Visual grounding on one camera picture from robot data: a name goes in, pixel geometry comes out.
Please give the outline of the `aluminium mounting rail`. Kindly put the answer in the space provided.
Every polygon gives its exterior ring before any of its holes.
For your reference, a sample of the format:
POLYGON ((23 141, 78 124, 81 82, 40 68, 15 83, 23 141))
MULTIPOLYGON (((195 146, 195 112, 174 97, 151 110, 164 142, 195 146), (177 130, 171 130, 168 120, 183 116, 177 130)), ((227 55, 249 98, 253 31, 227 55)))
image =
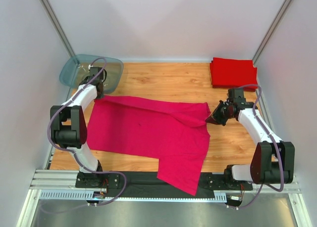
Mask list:
POLYGON ((78 173, 75 170, 36 170, 30 189, 74 189, 78 173))

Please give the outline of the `black cloth strip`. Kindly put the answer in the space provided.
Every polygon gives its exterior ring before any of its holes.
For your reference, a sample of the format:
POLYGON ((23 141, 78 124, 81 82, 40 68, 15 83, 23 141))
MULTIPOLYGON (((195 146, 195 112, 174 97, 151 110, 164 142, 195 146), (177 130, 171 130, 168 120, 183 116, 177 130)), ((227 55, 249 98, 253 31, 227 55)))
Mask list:
POLYGON ((190 195, 157 178, 156 172, 126 171, 127 185, 121 197, 131 198, 214 198, 214 191, 210 189, 208 176, 211 173, 201 173, 195 195, 190 195))

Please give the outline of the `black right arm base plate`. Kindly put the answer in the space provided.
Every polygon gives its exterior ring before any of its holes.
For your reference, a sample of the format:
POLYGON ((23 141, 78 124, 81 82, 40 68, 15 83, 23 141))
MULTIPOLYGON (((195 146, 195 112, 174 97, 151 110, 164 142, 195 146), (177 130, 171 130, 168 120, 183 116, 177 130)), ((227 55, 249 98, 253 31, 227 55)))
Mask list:
POLYGON ((201 173, 199 187, 209 190, 253 190, 247 181, 231 180, 224 174, 201 173))

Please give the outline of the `aluminium corner post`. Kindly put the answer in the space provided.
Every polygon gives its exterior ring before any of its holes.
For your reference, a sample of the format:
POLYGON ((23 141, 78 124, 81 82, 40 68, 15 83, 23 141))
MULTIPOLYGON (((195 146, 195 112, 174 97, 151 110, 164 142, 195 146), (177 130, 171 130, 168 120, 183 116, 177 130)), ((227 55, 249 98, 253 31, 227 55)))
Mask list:
POLYGON ((74 52, 74 49, 72 48, 62 26, 61 26, 61 23, 59 22, 55 12, 54 12, 54 9, 50 3, 49 0, 39 0, 40 3, 42 4, 46 14, 48 15, 55 31, 57 32, 58 36, 60 37, 67 53, 69 54, 70 57, 73 57, 75 56, 75 52, 74 52))
POLYGON ((271 37, 273 36, 274 32, 276 31, 277 27, 281 23, 283 17, 287 13, 289 7, 291 6, 293 0, 284 0, 281 7, 279 8, 276 16, 274 17, 272 23, 270 24, 266 34, 264 35, 260 45, 258 46, 255 55, 253 56, 253 64, 256 65, 257 61, 259 60, 261 54, 263 53, 265 47, 269 43, 271 37))

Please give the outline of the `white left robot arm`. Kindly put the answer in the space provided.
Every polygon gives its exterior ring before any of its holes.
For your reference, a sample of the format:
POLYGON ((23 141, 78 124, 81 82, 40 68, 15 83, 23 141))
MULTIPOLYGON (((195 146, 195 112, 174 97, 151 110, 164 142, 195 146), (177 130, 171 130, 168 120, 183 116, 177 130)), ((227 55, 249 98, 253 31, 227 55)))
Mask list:
POLYGON ((104 67, 91 67, 74 95, 63 104, 50 108, 49 142, 56 149, 71 153, 82 173, 103 173, 100 162, 87 144, 84 111, 93 100, 103 97, 106 76, 104 67))

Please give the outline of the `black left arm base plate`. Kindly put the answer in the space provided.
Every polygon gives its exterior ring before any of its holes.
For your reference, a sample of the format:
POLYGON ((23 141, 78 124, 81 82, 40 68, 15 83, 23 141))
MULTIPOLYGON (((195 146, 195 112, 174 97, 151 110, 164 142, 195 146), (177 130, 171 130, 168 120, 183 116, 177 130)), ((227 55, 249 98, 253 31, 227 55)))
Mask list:
POLYGON ((79 172, 76 178, 76 188, 110 188, 123 187, 124 177, 118 173, 94 174, 79 172))

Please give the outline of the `right aluminium corner post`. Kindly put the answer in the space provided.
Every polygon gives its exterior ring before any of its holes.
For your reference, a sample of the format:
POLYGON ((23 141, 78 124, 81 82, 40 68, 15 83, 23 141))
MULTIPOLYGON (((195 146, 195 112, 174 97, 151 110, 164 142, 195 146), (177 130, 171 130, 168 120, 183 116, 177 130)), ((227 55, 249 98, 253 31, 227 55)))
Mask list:
POLYGON ((263 53, 265 47, 269 43, 271 37, 273 36, 274 32, 276 31, 277 27, 281 23, 283 17, 287 13, 289 7, 291 6, 293 0, 284 0, 281 7, 279 8, 276 16, 274 17, 272 23, 270 24, 266 34, 264 35, 260 45, 258 46, 255 55, 253 56, 253 64, 256 65, 257 61, 259 60, 261 54, 263 53))

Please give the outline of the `magenta t shirt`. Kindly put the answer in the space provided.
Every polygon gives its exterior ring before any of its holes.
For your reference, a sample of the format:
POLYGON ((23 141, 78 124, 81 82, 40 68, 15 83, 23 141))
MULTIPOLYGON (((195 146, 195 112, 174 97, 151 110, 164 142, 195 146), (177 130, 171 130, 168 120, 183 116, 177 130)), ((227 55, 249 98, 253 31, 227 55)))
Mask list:
POLYGON ((158 159, 158 179, 197 193, 210 134, 207 103, 134 96, 96 100, 88 123, 90 149, 158 159))

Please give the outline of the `folded red t shirt stack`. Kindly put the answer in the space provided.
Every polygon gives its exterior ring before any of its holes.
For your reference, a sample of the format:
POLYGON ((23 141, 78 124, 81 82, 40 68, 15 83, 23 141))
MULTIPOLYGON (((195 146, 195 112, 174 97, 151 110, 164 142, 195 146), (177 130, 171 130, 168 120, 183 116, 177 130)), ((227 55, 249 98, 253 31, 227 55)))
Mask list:
POLYGON ((237 60, 214 57, 210 62, 211 85, 213 88, 237 88, 244 85, 244 90, 257 89, 257 67, 252 60, 237 60))

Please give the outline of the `left aluminium corner post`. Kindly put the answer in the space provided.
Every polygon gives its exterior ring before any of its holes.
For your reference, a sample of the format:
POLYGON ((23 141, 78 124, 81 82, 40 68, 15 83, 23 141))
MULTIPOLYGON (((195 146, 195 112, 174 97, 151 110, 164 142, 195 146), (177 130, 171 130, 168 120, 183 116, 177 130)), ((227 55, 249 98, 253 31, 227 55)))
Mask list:
POLYGON ((50 3, 49 0, 39 0, 40 3, 42 4, 46 14, 48 15, 55 31, 57 32, 58 36, 60 37, 67 53, 69 54, 70 57, 73 57, 75 56, 75 52, 74 52, 74 49, 72 48, 62 26, 61 26, 61 23, 59 22, 55 12, 54 12, 54 9, 50 3))

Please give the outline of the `translucent teal plastic bin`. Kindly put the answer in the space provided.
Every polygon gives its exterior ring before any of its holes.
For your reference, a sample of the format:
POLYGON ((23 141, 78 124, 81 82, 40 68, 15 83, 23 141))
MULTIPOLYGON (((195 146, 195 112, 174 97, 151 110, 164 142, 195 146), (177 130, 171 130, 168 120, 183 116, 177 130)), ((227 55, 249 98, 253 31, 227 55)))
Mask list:
POLYGON ((111 57, 103 60, 96 55, 78 54, 73 56, 66 62, 60 73, 60 82, 72 89, 77 89, 79 84, 89 75, 89 65, 91 63, 95 67, 105 67, 104 93, 114 92, 121 79, 124 65, 121 60, 111 57))

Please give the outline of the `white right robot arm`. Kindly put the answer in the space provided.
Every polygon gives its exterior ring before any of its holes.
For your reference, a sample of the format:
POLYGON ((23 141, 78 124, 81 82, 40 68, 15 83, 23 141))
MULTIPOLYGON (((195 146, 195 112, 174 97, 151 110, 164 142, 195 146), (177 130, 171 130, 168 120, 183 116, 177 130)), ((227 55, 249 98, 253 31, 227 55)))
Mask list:
POLYGON ((256 102, 248 102, 244 87, 228 90, 227 99, 220 101, 206 119, 214 125, 225 126, 236 119, 248 132, 256 145, 250 164, 228 165, 225 173, 235 181, 267 185, 281 192, 294 176, 295 146, 277 136, 263 120, 256 102))

